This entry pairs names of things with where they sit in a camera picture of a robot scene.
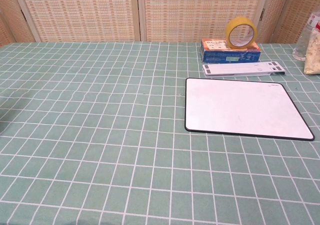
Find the packing tape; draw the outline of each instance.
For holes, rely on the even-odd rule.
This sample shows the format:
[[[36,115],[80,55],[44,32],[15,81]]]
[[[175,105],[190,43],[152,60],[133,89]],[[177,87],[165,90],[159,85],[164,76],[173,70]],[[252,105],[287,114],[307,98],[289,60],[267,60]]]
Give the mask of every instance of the packing tape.
[[[243,38],[234,39],[231,34],[234,29],[240,26],[248,26],[249,32]],[[243,16],[232,19],[225,27],[225,39],[227,45],[232,49],[246,49],[257,37],[257,29],[252,21]]]

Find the water bottle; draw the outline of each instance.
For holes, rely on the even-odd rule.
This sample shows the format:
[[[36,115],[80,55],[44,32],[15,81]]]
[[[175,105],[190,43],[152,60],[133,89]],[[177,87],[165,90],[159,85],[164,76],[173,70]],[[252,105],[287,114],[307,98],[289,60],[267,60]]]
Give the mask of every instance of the water bottle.
[[[318,21],[320,21],[320,6],[315,9],[308,19],[302,33],[296,42],[295,49],[293,50],[292,56],[300,61],[306,60],[306,52],[309,44],[310,34],[314,27],[316,27]]]

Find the table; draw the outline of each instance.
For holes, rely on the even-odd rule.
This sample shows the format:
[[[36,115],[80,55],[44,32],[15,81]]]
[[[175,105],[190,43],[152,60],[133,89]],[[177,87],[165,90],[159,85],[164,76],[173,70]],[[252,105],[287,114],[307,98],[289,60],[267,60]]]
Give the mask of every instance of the table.
[[[0,224],[320,224],[320,77],[261,44],[315,141],[187,132],[198,43],[0,49]]]

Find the plastic bag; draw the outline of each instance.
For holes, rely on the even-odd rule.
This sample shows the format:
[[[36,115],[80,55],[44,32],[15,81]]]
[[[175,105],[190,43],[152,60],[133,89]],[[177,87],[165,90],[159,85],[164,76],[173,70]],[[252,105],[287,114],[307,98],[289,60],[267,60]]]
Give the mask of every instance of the plastic bag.
[[[320,74],[320,30],[313,28],[306,49],[304,74]]]

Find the label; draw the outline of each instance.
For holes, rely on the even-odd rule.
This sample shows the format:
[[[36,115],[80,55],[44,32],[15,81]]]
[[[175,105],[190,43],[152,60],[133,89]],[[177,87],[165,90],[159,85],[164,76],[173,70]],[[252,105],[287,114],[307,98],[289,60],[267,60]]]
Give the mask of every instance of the label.
[[[210,50],[214,49],[229,49],[225,40],[205,41],[206,46]]]
[[[315,28],[319,21],[320,21],[320,16],[317,16],[314,13],[312,13],[306,24],[311,26],[312,28]]]
[[[225,58],[226,61],[232,61],[232,62],[238,62],[239,61],[239,57],[238,56],[227,56]]]

